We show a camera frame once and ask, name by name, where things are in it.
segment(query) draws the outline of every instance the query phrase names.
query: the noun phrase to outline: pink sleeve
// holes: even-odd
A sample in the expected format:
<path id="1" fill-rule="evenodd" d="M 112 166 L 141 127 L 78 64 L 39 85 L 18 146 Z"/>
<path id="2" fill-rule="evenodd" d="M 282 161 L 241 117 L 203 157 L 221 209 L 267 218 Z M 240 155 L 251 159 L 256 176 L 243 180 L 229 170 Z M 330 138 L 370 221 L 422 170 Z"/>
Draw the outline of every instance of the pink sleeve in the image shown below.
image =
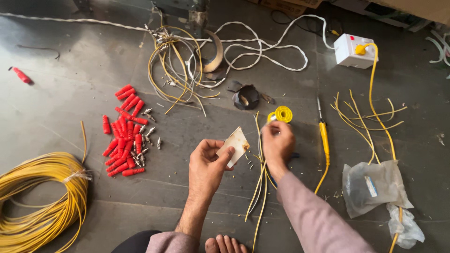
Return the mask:
<path id="1" fill-rule="evenodd" d="M 278 184 L 283 205 L 305 253 L 375 253 L 328 203 L 289 172 Z"/>
<path id="2" fill-rule="evenodd" d="M 194 253 L 199 241 L 180 232 L 162 232 L 152 235 L 145 253 Z"/>

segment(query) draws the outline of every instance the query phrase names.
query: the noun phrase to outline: clear plastic bag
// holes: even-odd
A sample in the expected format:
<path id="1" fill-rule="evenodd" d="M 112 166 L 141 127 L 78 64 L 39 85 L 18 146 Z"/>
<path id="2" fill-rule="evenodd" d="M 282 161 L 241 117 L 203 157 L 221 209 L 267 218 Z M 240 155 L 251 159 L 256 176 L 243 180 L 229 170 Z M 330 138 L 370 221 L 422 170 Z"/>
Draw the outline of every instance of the clear plastic bag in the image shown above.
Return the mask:
<path id="1" fill-rule="evenodd" d="M 417 241 L 423 242 L 425 236 L 422 230 L 414 221 L 414 215 L 406 209 L 402 209 L 402 221 L 399 221 L 399 208 L 391 203 L 386 205 L 391 220 L 389 221 L 389 232 L 391 237 L 394 238 L 395 233 L 398 233 L 396 244 L 402 248 L 410 249 L 416 245 Z"/>
<path id="2" fill-rule="evenodd" d="M 374 209 L 383 203 L 413 208 L 405 192 L 397 160 L 370 164 L 361 162 L 353 167 L 344 165 L 342 188 L 350 218 Z"/>

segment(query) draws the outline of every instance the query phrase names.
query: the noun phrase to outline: label on bag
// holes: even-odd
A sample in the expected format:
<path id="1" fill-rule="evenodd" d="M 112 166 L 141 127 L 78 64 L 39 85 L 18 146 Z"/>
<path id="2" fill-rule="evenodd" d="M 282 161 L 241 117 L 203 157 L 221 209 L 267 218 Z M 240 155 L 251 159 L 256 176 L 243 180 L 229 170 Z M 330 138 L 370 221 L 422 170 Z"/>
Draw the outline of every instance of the label on bag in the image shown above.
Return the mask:
<path id="1" fill-rule="evenodd" d="M 372 179 L 369 176 L 365 176 L 364 178 L 366 179 L 366 184 L 367 188 L 369 189 L 370 196 L 372 196 L 372 198 L 378 196 L 377 189 L 375 188 Z"/>

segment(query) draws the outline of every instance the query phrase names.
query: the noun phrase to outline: black pants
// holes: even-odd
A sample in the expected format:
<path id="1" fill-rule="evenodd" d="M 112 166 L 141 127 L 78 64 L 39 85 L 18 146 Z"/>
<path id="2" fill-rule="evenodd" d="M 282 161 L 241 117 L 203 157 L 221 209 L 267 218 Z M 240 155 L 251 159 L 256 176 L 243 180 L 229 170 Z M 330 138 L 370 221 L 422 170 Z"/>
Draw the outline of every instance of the black pants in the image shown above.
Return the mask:
<path id="1" fill-rule="evenodd" d="M 150 236 L 161 233 L 158 230 L 142 231 L 119 244 L 112 253 L 145 253 Z"/>

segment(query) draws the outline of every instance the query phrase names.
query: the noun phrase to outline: paper piece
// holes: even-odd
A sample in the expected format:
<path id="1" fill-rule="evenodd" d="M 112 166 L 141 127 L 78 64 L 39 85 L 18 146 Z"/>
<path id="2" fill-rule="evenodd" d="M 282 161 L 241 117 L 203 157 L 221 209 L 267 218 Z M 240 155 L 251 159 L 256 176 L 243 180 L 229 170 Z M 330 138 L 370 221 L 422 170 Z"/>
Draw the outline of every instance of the paper piece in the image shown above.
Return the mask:
<path id="1" fill-rule="evenodd" d="M 234 147 L 235 150 L 233 157 L 227 164 L 228 168 L 231 168 L 250 148 L 250 144 L 248 144 L 240 126 L 226 139 L 225 144 L 219 149 L 217 155 L 220 157 L 228 147 Z"/>

